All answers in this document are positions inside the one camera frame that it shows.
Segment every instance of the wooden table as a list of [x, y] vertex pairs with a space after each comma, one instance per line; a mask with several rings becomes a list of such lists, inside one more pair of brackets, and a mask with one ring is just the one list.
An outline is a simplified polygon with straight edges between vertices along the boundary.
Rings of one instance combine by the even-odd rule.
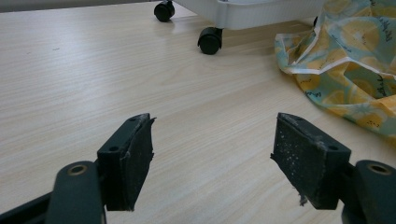
[[51, 191], [56, 173], [96, 150], [129, 117], [149, 112], [155, 157], [135, 212], [108, 223], [340, 223], [299, 206], [275, 162], [278, 112], [303, 117], [352, 152], [351, 163], [395, 164], [374, 133], [315, 107], [276, 66], [278, 33], [298, 21], [223, 34], [196, 47], [210, 23], [156, 3], [0, 14], [0, 212]]

